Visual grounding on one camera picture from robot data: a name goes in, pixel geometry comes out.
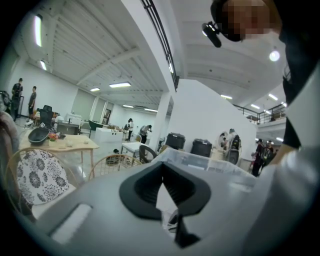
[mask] black equipment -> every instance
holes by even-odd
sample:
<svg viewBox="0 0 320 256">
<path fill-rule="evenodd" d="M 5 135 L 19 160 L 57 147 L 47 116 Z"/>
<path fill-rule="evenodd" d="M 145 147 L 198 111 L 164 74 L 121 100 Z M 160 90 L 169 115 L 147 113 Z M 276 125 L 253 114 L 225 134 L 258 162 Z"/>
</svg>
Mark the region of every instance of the black equipment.
<svg viewBox="0 0 320 256">
<path fill-rule="evenodd" d="M 180 133 L 169 133 L 168 136 L 166 137 L 166 142 L 165 144 L 168 145 L 169 147 L 178 150 L 178 149 L 183 149 L 185 146 L 186 142 L 186 137 L 183 136 Z"/>
<path fill-rule="evenodd" d="M 196 138 L 192 143 L 191 154 L 195 154 L 203 157 L 210 157 L 212 144 L 208 140 Z"/>
</svg>

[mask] white ceiling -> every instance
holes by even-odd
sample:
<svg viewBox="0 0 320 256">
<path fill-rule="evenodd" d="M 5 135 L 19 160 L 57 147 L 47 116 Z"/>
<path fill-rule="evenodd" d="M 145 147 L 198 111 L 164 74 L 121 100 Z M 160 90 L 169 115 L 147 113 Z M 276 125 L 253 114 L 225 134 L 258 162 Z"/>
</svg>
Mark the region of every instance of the white ceiling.
<svg viewBox="0 0 320 256">
<path fill-rule="evenodd" d="M 219 35 L 221 48 L 215 48 L 202 33 L 202 24 L 212 21 L 212 0 L 169 0 L 176 23 L 167 33 L 179 31 L 183 45 L 171 44 L 177 70 L 187 70 L 184 78 L 196 79 L 218 94 L 231 96 L 232 103 L 241 107 L 252 103 L 271 106 L 261 99 L 282 83 L 285 66 L 285 47 L 274 33 L 259 39 L 231 42 Z M 280 60 L 271 62 L 269 54 L 274 48 Z"/>
<path fill-rule="evenodd" d="M 43 17 L 42 47 L 34 38 L 36 14 Z M 29 13 L 13 45 L 29 63 L 41 68 L 44 60 L 48 72 L 85 91 L 100 88 L 94 94 L 103 99 L 158 109 L 168 88 L 143 40 L 119 0 L 48 0 Z M 131 87 L 109 87 L 122 82 Z"/>
</svg>

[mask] wicker chair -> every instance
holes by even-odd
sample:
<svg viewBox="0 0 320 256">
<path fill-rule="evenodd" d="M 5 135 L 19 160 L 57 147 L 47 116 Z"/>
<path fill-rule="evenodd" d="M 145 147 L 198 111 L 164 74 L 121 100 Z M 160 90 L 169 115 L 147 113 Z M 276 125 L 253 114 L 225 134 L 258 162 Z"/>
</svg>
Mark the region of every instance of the wicker chair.
<svg viewBox="0 0 320 256">
<path fill-rule="evenodd" d="M 142 163 L 132 156 L 113 154 L 100 159 L 91 169 L 89 180 L 98 176 L 124 171 Z"/>
<path fill-rule="evenodd" d="M 28 158 L 26 158 L 27 154 L 32 151 L 42 152 L 42 153 L 48 153 L 48 156 L 52 156 L 57 161 L 57 164 L 60 164 L 60 166 L 64 169 L 66 173 L 66 178 L 68 180 L 68 190 L 64 191 L 62 194 L 58 195 L 53 200 L 38 204 L 38 205 L 32 205 L 29 203 L 25 197 L 23 196 L 23 192 L 21 188 L 19 188 L 18 184 L 18 176 L 19 176 L 19 170 L 18 166 L 21 161 L 28 161 Z M 7 196 L 9 201 L 11 202 L 13 208 L 20 212 L 23 215 L 33 215 L 36 219 L 45 211 L 47 210 L 51 205 L 55 204 L 57 201 L 62 199 L 67 194 L 71 193 L 73 190 L 79 187 L 78 181 L 75 177 L 75 175 L 72 173 L 72 171 L 67 168 L 64 163 L 52 152 L 48 152 L 43 149 L 38 148 L 24 148 L 16 152 L 9 160 L 5 175 L 4 175 L 4 187 L 7 192 Z"/>
</svg>

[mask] floral cushion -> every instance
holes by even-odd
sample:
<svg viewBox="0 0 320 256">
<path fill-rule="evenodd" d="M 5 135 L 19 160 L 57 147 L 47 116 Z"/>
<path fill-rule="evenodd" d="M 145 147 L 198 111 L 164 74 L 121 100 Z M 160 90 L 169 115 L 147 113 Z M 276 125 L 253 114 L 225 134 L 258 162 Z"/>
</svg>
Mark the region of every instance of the floral cushion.
<svg viewBox="0 0 320 256">
<path fill-rule="evenodd" d="M 69 188 L 66 171 L 59 161 L 40 149 L 27 152 L 16 172 L 21 194 L 32 205 L 50 202 Z"/>
</svg>

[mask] bag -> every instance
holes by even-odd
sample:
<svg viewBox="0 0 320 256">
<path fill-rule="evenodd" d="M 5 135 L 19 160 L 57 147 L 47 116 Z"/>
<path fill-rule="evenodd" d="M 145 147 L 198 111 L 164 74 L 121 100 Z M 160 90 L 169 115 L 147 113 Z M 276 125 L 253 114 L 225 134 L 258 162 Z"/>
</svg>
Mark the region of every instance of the bag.
<svg viewBox="0 0 320 256">
<path fill-rule="evenodd" d="M 239 150 L 239 148 L 241 148 L 241 139 L 240 139 L 239 135 L 237 134 L 231 143 L 231 149 Z"/>
</svg>

